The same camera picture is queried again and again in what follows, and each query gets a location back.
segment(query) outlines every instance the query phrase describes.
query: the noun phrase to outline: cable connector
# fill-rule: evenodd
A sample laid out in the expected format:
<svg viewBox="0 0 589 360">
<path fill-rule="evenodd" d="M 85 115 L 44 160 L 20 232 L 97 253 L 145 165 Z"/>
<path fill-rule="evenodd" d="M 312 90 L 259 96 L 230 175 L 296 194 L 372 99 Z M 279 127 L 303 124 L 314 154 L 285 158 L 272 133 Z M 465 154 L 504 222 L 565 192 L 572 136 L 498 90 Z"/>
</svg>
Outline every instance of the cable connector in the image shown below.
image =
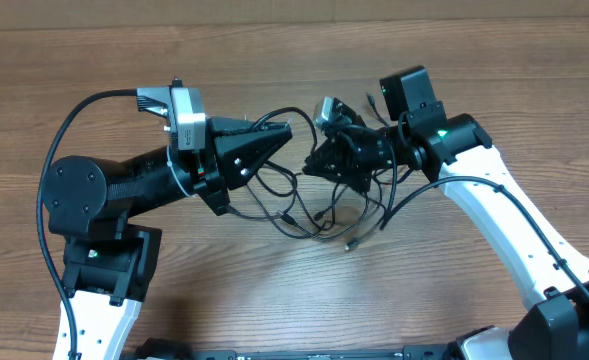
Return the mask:
<svg viewBox="0 0 589 360">
<path fill-rule="evenodd" d="M 325 216 L 325 214 L 327 214 L 327 210 L 321 210 L 319 212 L 317 212 L 316 214 L 314 214 L 314 221 L 319 221 L 323 218 L 323 216 Z"/>
<path fill-rule="evenodd" d="M 296 226 L 296 220 L 294 220 L 293 217 L 291 217 L 288 214 L 284 214 L 281 210 L 276 212 L 276 216 L 278 216 L 279 218 L 281 218 L 281 220 L 285 221 L 287 224 L 292 225 L 292 226 Z"/>
<path fill-rule="evenodd" d="M 345 251 L 352 251 L 352 250 L 356 250 L 356 248 L 358 247 L 358 245 L 361 243 L 361 239 L 359 239 L 358 237 L 353 237 L 352 240 L 350 240 L 350 242 L 348 242 L 347 244 L 345 244 Z"/>
<path fill-rule="evenodd" d="M 374 95 L 366 92 L 365 96 L 367 96 L 367 102 L 370 103 L 370 106 L 375 108 L 376 107 L 376 101 L 374 100 Z"/>
</svg>

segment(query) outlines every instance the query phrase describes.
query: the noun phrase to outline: cable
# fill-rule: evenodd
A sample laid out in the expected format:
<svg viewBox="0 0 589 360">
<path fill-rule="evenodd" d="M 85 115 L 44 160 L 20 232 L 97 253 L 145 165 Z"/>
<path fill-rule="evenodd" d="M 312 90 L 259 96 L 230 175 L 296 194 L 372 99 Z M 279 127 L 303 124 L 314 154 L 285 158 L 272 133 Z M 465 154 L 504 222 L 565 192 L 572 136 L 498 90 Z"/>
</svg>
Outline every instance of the cable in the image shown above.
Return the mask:
<svg viewBox="0 0 589 360">
<path fill-rule="evenodd" d="M 383 120 L 383 117 L 381 116 L 381 114 L 378 113 L 378 110 L 376 109 L 376 101 L 374 101 L 374 96 L 372 96 L 372 94 L 366 92 L 365 96 L 367 96 L 367 102 L 370 103 L 370 106 L 372 107 L 372 110 L 374 110 L 374 114 L 376 115 L 376 119 L 383 125 L 385 125 L 385 127 L 390 127 L 390 124 L 387 123 L 387 121 Z"/>
<path fill-rule="evenodd" d="M 283 214 L 281 219 L 283 221 L 285 221 L 286 223 L 294 226 L 295 228 L 297 228 L 298 230 L 300 230 L 301 232 L 303 232 L 304 234 L 306 234 L 308 237 L 310 237 L 312 239 L 318 240 L 320 242 L 329 242 L 329 241 L 332 241 L 334 239 L 337 239 L 337 238 L 343 236 L 343 234 L 351 231 L 356 226 L 358 226 L 361 223 L 361 221 L 363 220 L 363 218 L 365 217 L 365 215 L 367 214 L 367 209 L 369 207 L 369 203 L 370 203 L 370 198 L 365 196 L 365 207 L 363 208 L 363 213 L 359 217 L 358 221 L 356 223 L 348 226 L 347 228 L 345 228 L 341 232 L 333 234 L 333 235 L 329 235 L 329 236 L 319 236 L 318 233 L 312 233 L 312 232 L 308 231 L 307 229 L 305 229 L 304 227 L 299 225 L 291 216 L 289 216 L 287 214 Z"/>
<path fill-rule="evenodd" d="M 38 241 L 41 245 L 41 251 L 43 252 L 43 259 L 45 260 L 45 265 L 47 265 L 47 270 L 49 270 L 50 275 L 52 276 L 52 280 L 54 281 L 54 285 L 56 286 L 56 290 L 58 291 L 59 296 L 61 297 L 61 302 L 63 303 L 63 307 L 65 308 L 65 313 L 67 314 L 67 322 L 70 326 L 70 352 L 68 353 L 70 360 L 76 360 L 77 358 L 77 333 L 76 333 L 76 320 L 74 318 L 74 310 L 72 309 L 72 305 L 70 304 L 70 299 L 65 294 L 65 289 L 63 288 L 63 284 L 61 283 L 61 279 L 58 276 L 58 272 L 56 271 L 56 267 L 54 266 L 54 262 L 52 261 L 52 256 L 50 255 L 50 251 L 47 247 L 47 241 L 45 240 L 45 227 L 43 226 L 43 181 L 45 179 L 45 175 L 50 169 L 52 165 L 52 159 L 54 158 L 54 153 L 58 148 L 58 145 L 67 131 L 67 128 L 70 126 L 76 115 L 78 115 L 81 110 L 83 110 L 87 105 L 97 101 L 99 99 L 114 97 L 114 96 L 136 96 L 136 90 L 113 90 L 113 91 L 105 91 L 98 94 L 94 94 L 87 99 L 81 101 L 76 107 L 70 112 L 69 115 L 61 124 L 61 127 L 58 129 L 56 136 L 54 136 L 54 140 L 52 141 L 52 145 L 50 145 L 50 149 L 47 152 L 47 156 L 45 157 L 45 163 L 43 164 L 43 170 L 41 172 L 41 180 L 38 183 L 38 192 L 36 195 L 36 231 L 38 233 Z"/>
<path fill-rule="evenodd" d="M 347 145 L 350 147 L 350 149 L 352 149 L 352 152 L 354 154 L 359 153 L 358 146 L 356 146 L 356 144 L 354 144 L 354 141 L 352 140 L 352 138 L 349 135 L 347 135 L 346 133 L 344 133 L 342 131 L 338 131 L 337 135 L 342 137 L 347 142 Z"/>
<path fill-rule="evenodd" d="M 298 181 L 296 179 L 297 174 L 294 174 L 290 170 L 288 170 L 278 164 L 275 164 L 271 161 L 267 161 L 265 163 L 265 168 L 274 170 L 274 171 L 278 172 L 279 174 L 283 175 L 283 177 L 285 177 L 287 179 L 287 181 L 289 181 L 290 185 L 292 186 L 292 190 L 290 190 L 287 193 L 276 192 L 274 189 L 269 187 L 267 185 L 267 183 L 265 183 L 263 181 L 263 179 L 261 179 L 258 176 L 258 172 L 256 173 L 256 178 L 257 178 L 258 182 L 261 184 L 261 186 L 263 186 L 263 188 L 265 188 L 265 190 L 267 190 L 271 194 L 278 196 L 278 197 L 292 196 L 292 200 L 290 201 L 290 204 L 287 206 L 287 208 L 285 210 L 282 211 L 283 213 L 287 214 L 292 209 L 292 207 L 294 207 L 294 203 L 296 202 L 296 197 L 293 196 L 293 194 L 294 194 L 294 191 L 296 191 L 296 188 L 298 186 Z M 266 217 L 266 216 L 245 215 L 245 214 L 241 213 L 239 210 L 237 210 L 232 205 L 227 205 L 227 209 L 230 212 L 230 214 L 236 215 L 236 216 L 240 217 L 241 219 L 251 220 L 251 221 L 267 221 L 267 220 L 269 220 L 268 217 Z M 270 215 L 269 217 L 271 217 L 273 219 L 279 218 L 279 216 L 277 216 L 277 215 Z"/>
<path fill-rule="evenodd" d="M 265 208 L 265 205 L 263 205 L 263 203 L 258 198 L 258 196 L 256 196 L 256 194 L 254 194 L 254 191 L 252 191 L 252 188 L 250 188 L 249 185 L 245 185 L 245 187 L 247 188 L 247 191 L 249 191 L 250 195 L 252 195 L 254 200 L 256 200 L 256 203 L 261 207 L 261 210 L 263 210 L 263 213 L 265 214 L 265 217 L 267 218 L 267 220 L 272 223 L 272 225 L 276 228 L 276 230 L 278 230 L 281 234 L 283 234 L 289 238 L 292 238 L 292 239 L 309 239 L 309 236 L 307 236 L 307 235 L 290 234 L 287 231 L 283 230 L 283 228 L 281 228 L 276 223 L 274 218 L 270 215 L 270 212 L 267 211 L 267 209 Z"/>
<path fill-rule="evenodd" d="M 387 169 L 382 170 L 378 173 L 375 173 L 374 176 L 376 176 L 377 174 L 380 175 L 380 174 L 384 173 L 385 171 L 387 171 Z M 370 198 L 370 201 L 374 202 L 377 206 L 376 206 L 376 209 L 374 209 L 374 211 L 372 212 L 372 214 L 370 216 L 368 216 L 367 218 L 365 218 L 364 221 L 368 221 L 374 215 L 376 215 L 376 211 L 378 211 L 379 207 L 383 208 L 383 215 L 385 215 L 385 213 L 387 212 L 387 208 L 385 208 L 385 205 L 383 205 L 383 186 L 381 186 L 381 183 L 379 181 L 375 181 L 375 183 L 378 187 L 378 201 L 371 199 L 371 198 Z M 354 236 L 352 238 L 352 240 L 350 240 L 347 244 L 345 244 L 345 251 L 355 250 L 360 244 L 363 243 L 363 241 L 365 239 L 367 239 L 370 236 L 370 234 L 372 234 L 374 232 L 374 230 L 376 230 L 376 228 L 378 227 L 378 224 L 380 224 L 381 221 L 383 221 L 383 217 L 378 219 L 376 224 L 374 224 L 372 227 L 370 227 L 362 235 Z"/>
<path fill-rule="evenodd" d="M 339 183 L 336 183 L 336 186 L 334 187 L 334 189 L 336 189 L 338 187 Z M 336 201 L 332 201 L 332 204 L 330 206 L 328 206 L 327 208 L 317 212 L 316 214 L 314 214 L 314 220 L 318 221 L 321 220 L 323 218 L 323 216 L 325 216 L 325 214 L 327 214 L 328 211 L 332 210 L 332 208 L 334 207 L 334 205 L 336 205 L 336 202 L 338 202 L 338 200 L 341 198 L 341 196 L 343 196 L 343 194 L 345 193 L 345 191 L 348 189 L 348 186 L 345 186 L 341 192 L 338 193 L 338 195 L 336 196 Z"/>
<path fill-rule="evenodd" d="M 565 272 L 567 277 L 574 283 L 574 285 L 579 290 L 581 295 L 583 295 L 584 300 L 589 304 L 589 291 L 587 290 L 587 288 L 585 288 L 585 285 L 583 285 L 581 280 L 578 279 L 576 277 L 576 275 L 572 272 L 572 270 L 569 268 L 569 266 L 567 265 L 567 260 L 563 259 L 559 255 L 559 253 L 556 251 L 554 246 L 552 246 L 552 243 L 549 241 L 547 236 L 545 236 L 545 233 L 543 233 L 543 230 L 541 230 L 541 228 L 538 226 L 538 224 L 536 223 L 534 218 L 532 218 L 532 215 L 527 211 L 525 206 L 523 206 L 523 204 L 521 204 L 521 202 L 505 188 L 505 186 L 499 185 L 491 180 L 481 178 L 481 177 L 476 177 L 476 176 L 451 176 L 451 177 L 439 179 L 437 181 L 434 181 L 433 183 L 424 185 L 424 186 L 418 188 L 417 190 L 415 190 L 414 192 L 412 192 L 411 194 L 409 194 L 398 205 L 396 205 L 396 207 L 394 207 L 394 209 L 392 209 L 392 211 L 389 212 L 389 215 L 385 218 L 385 220 L 383 221 L 383 224 L 381 224 L 381 230 L 383 230 L 385 228 L 385 226 L 387 225 L 389 220 L 392 218 L 392 216 L 394 216 L 394 214 L 396 214 L 405 205 L 407 205 L 407 203 L 412 201 L 412 199 L 416 198 L 417 196 L 426 192 L 429 189 L 435 188 L 437 186 L 440 186 L 440 185 L 443 185 L 443 184 L 446 184 L 449 182 L 456 182 L 456 181 L 466 181 L 466 182 L 474 182 L 474 183 L 488 185 L 494 189 L 494 192 L 497 192 L 497 193 L 500 192 L 501 194 L 505 195 L 505 197 L 507 197 L 514 204 L 514 206 L 516 206 L 516 208 L 521 212 L 521 214 L 523 214 L 523 216 L 525 217 L 525 220 L 527 220 L 527 222 L 530 224 L 530 226 L 532 227 L 534 232 L 541 239 L 541 242 L 543 243 L 543 245 L 547 248 L 549 254 L 552 256 L 552 258 L 554 258 L 554 261 L 556 261 L 556 265 L 558 267 L 560 267 L 561 269 L 563 269 L 563 272 Z"/>
<path fill-rule="evenodd" d="M 256 131 L 265 122 L 267 122 L 267 120 L 269 120 L 275 116 L 282 115 L 282 114 L 289 113 L 289 112 L 293 112 L 293 113 L 297 113 L 297 114 L 301 115 L 301 117 L 303 117 L 303 119 L 305 119 L 307 124 L 310 126 L 310 131 L 312 132 L 312 140 L 313 140 L 312 149 L 310 150 L 310 154 L 313 154 L 314 150 L 316 149 L 316 145 L 318 144 L 318 139 L 316 138 L 316 131 L 314 130 L 314 123 L 312 122 L 312 119 L 310 119 L 310 117 L 307 116 L 307 114 L 303 110 L 301 110 L 297 107 L 286 107 L 286 108 L 271 111 L 271 112 L 261 116 L 258 120 L 256 120 L 256 122 L 254 124 L 252 124 L 252 126 L 250 126 L 249 131 Z"/>
<path fill-rule="evenodd" d="M 174 181 L 176 181 L 176 185 L 178 185 L 178 188 L 181 189 L 181 191 L 183 192 L 183 194 L 185 194 L 185 197 L 190 197 L 190 195 L 187 191 L 185 191 L 185 188 L 183 187 L 183 185 L 181 185 L 181 182 L 178 180 L 178 177 L 176 176 L 176 171 L 174 171 L 174 165 L 172 164 L 172 160 L 170 160 L 170 146 L 167 145 L 165 147 L 165 156 L 167 156 L 167 167 L 170 168 L 170 171 L 172 172 L 172 176 L 174 176 Z"/>
<path fill-rule="evenodd" d="M 408 169 L 396 182 L 396 185 L 402 184 L 405 180 L 407 180 L 408 177 L 410 177 L 410 175 L 412 175 L 412 172 L 414 172 L 414 170 L 412 169 Z M 374 180 L 374 182 L 381 184 L 381 185 L 392 185 L 391 182 L 388 181 L 380 181 L 378 179 L 378 174 L 374 174 L 374 176 L 372 176 L 372 180 Z"/>
</svg>

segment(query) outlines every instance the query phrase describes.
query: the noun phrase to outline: white arm link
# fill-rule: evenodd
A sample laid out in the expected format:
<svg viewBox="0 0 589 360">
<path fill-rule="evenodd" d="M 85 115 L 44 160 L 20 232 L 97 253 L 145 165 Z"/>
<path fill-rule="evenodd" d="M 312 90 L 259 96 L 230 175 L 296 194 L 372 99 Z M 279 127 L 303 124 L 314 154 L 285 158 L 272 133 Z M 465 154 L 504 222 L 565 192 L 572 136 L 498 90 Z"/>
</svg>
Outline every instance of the white arm link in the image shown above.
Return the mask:
<svg viewBox="0 0 589 360">
<path fill-rule="evenodd" d="M 77 352 L 82 354 L 81 359 L 118 360 L 141 311 L 141 302 L 126 299 L 121 306 L 111 306 L 109 295 L 77 291 L 70 303 L 76 318 Z M 53 360 L 69 359 L 69 331 L 67 314 L 61 303 Z"/>
<path fill-rule="evenodd" d="M 507 171 L 495 147 L 478 146 L 456 156 L 456 162 L 443 164 L 439 179 L 450 176 L 477 176 L 504 185 L 532 215 L 559 255 L 582 281 L 589 281 L 589 259 L 581 255 L 550 225 Z M 555 287 L 564 292 L 574 284 L 562 270 L 554 268 L 540 238 L 521 212 L 503 194 L 484 184 L 450 182 L 441 186 L 472 219 L 512 275 L 527 310 L 546 300 L 544 291 Z"/>
</svg>

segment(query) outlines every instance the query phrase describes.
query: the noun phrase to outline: robotic arm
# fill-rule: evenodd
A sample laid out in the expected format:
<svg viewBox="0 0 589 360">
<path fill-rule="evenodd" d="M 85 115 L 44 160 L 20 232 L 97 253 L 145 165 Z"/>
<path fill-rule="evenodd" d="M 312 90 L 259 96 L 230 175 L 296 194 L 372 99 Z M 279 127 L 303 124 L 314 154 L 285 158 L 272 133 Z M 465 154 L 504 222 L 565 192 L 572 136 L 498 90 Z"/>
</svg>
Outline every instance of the robotic arm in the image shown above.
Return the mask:
<svg viewBox="0 0 589 360">
<path fill-rule="evenodd" d="M 248 131 L 247 121 L 206 116 L 198 90 L 178 79 L 137 89 L 136 99 L 139 111 L 166 119 L 168 146 L 121 163 L 64 157 L 42 179 L 49 229 L 66 241 L 62 285 L 78 358 L 119 358 L 156 270 L 161 230 L 129 218 L 195 195 L 225 214 L 228 190 L 247 184 L 292 137 L 287 124 Z M 69 325 L 61 303 L 54 359 L 70 358 Z"/>
<path fill-rule="evenodd" d="M 372 136 L 358 130 L 365 124 L 352 109 L 325 98 L 314 119 L 328 140 L 306 159 L 303 172 L 367 191 L 372 172 L 389 168 L 395 159 L 394 165 L 407 164 L 431 183 L 440 183 L 472 219 L 507 267 L 529 313 L 513 331 L 491 328 L 459 341 L 461 359 L 589 359 L 589 259 L 538 211 L 470 115 L 447 119 L 425 68 L 401 71 L 380 84 L 390 118 L 398 125 Z M 392 144 L 393 154 L 383 140 Z M 390 217 L 383 219 L 383 227 Z"/>
<path fill-rule="evenodd" d="M 303 172 L 362 193 L 374 171 L 402 164 L 423 171 L 431 184 L 413 196 L 439 185 L 466 212 L 510 272 L 529 311 L 525 318 L 514 329 L 488 327 L 447 345 L 393 351 L 203 354 L 181 346 L 159 352 L 146 343 L 135 359 L 589 359 L 589 259 L 536 209 L 471 116 L 447 119 L 423 67 L 381 79 L 381 89 L 398 125 L 368 129 L 343 102 L 325 98 L 314 118 L 328 139 L 305 160 Z M 178 79 L 135 95 L 139 111 L 166 119 L 167 147 L 122 163 L 65 157 L 42 178 L 49 229 L 66 240 L 62 285 L 76 314 L 70 330 L 62 302 L 57 360 L 119 358 L 161 239 L 161 230 L 129 224 L 130 217 L 194 195 L 222 215 L 228 190 L 247 184 L 292 136 L 287 124 L 208 117 L 198 90 Z M 411 198 L 387 209 L 382 226 Z M 72 357 L 71 332 L 78 335 Z"/>
</svg>

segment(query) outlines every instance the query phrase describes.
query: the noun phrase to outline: table surface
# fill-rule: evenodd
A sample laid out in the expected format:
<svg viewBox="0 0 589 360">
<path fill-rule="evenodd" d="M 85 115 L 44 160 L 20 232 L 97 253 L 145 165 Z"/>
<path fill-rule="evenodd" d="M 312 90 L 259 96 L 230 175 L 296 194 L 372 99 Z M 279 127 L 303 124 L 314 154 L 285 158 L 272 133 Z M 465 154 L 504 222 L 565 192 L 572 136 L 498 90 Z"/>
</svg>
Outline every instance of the table surface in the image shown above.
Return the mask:
<svg viewBox="0 0 589 360">
<path fill-rule="evenodd" d="M 50 141 L 80 100 L 176 75 L 201 90 L 209 114 L 311 113 L 332 95 L 370 119 L 365 92 L 384 110 L 378 79 L 416 64 L 449 116 L 474 115 L 521 187 L 589 257 L 589 18 L 0 32 L 0 359 L 46 359 L 54 349 L 59 299 L 37 243 L 36 188 Z M 291 121 L 294 138 L 273 159 L 300 169 L 310 134 Z M 124 160 L 166 141 L 132 99 L 103 100 L 77 118 L 57 154 Z M 413 175 L 398 198 L 424 183 Z M 302 178 L 300 188 L 318 210 L 332 184 Z M 272 211 L 286 202 L 260 196 Z M 231 197 L 260 214 L 245 189 Z M 339 219 L 361 206 L 351 196 Z M 525 313 L 498 257 L 439 191 L 350 254 L 344 239 L 287 239 L 268 223 L 216 217 L 199 199 L 131 223 L 164 233 L 128 349 L 148 337 L 197 349 L 395 348 L 513 325 Z M 49 244 L 62 271 L 63 241 Z"/>
</svg>

